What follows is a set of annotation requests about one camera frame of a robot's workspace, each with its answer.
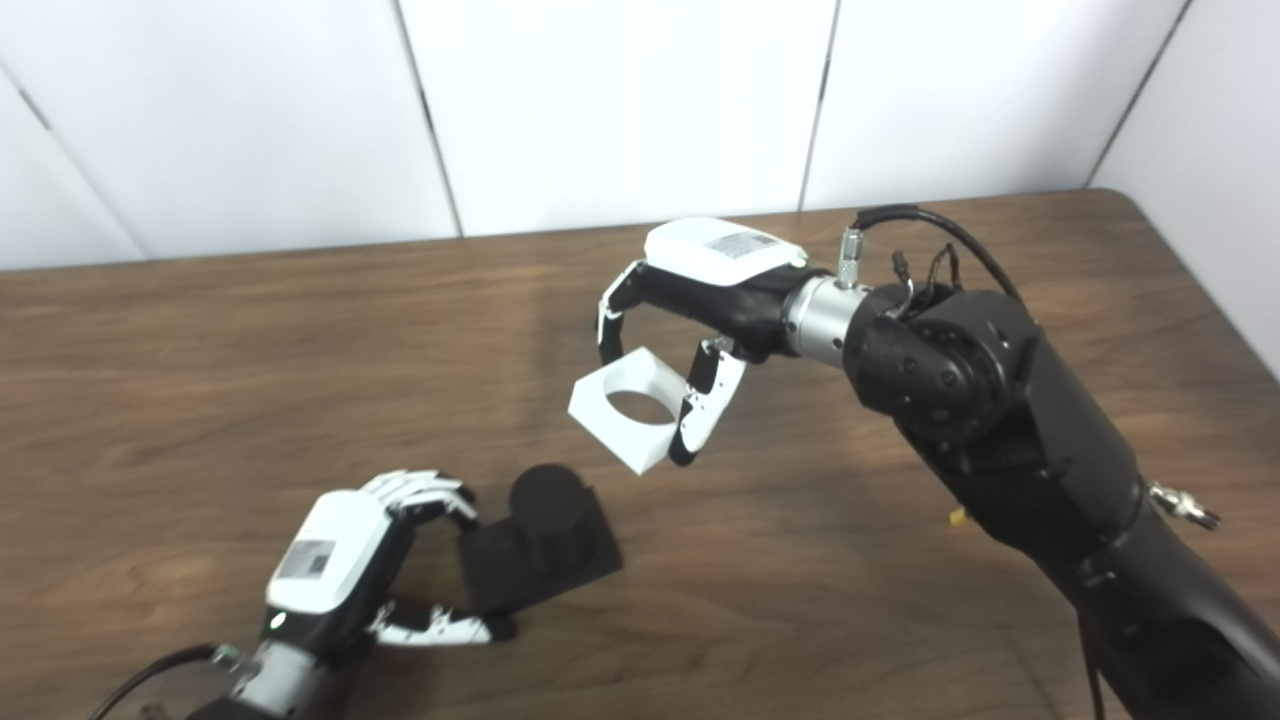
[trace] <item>black robotic arm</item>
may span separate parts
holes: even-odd
[[[950,245],[924,282],[895,254],[899,283],[859,284],[863,233],[902,219],[948,232],[1004,292],[963,290]],[[936,273],[948,251],[952,282],[943,284]],[[1280,641],[1155,507],[1210,529],[1217,516],[1142,478],[1133,450],[968,232],[914,206],[874,209],[846,231],[837,273],[792,261],[735,283],[682,270],[671,254],[637,261],[605,293],[602,360],[622,354],[622,313],[652,304],[714,328],[719,347],[742,361],[787,355],[841,368],[968,515],[1030,557],[1075,607],[1087,660],[1133,717],[1280,714]],[[695,356],[691,392],[705,375],[699,366]],[[678,433],[671,455],[692,461]]]

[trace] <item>metal clip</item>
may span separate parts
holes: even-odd
[[[1206,530],[1216,530],[1222,524],[1222,519],[1216,512],[1197,502],[1189,492],[1165,487],[1160,483],[1148,483],[1147,495],[1156,501],[1156,505],[1161,510],[1172,518],[1190,520]]]

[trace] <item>silver coupling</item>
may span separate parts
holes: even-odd
[[[863,231],[847,227],[840,238],[840,263],[836,265],[837,288],[854,290],[858,287],[858,261],[861,259]]]
[[[1148,483],[1147,495],[1151,496],[1151,500],[1161,510],[1172,518],[1190,520],[1206,530],[1216,530],[1222,524],[1222,519],[1216,512],[1197,502],[1189,492],[1165,487],[1160,483]]]

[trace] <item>robotic arm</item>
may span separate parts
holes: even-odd
[[[891,220],[943,229],[1004,292],[964,290],[951,245],[923,282],[899,252],[897,283],[859,284],[864,233]],[[948,256],[951,282],[942,283]],[[750,228],[677,220],[649,236],[645,260],[602,299],[605,364],[622,355],[622,314],[640,304],[719,333],[695,355],[669,448],[677,464],[692,461],[741,375],[722,387],[717,370],[772,355],[840,368],[859,402],[893,420],[966,514],[1030,557],[1075,607],[1087,661],[1133,717],[1251,720],[1280,708],[1280,641],[1155,506],[1208,529],[1219,518],[1142,478],[1007,275],[954,222],[915,206],[864,211],[831,273]]]
[[[266,588],[261,643],[232,692],[189,720],[317,717],[340,707],[374,646],[460,646],[508,639],[509,619],[436,605],[397,607],[388,591],[419,525],[477,527],[474,497],[436,470],[384,473],[316,500]]]

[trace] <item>black square base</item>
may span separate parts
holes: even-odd
[[[509,615],[622,569],[622,552],[604,519],[604,510],[593,489],[585,488],[585,492],[584,521],[591,533],[595,552],[571,573],[539,573],[525,551],[520,528],[511,518],[458,538],[462,577],[471,592],[472,614]]]

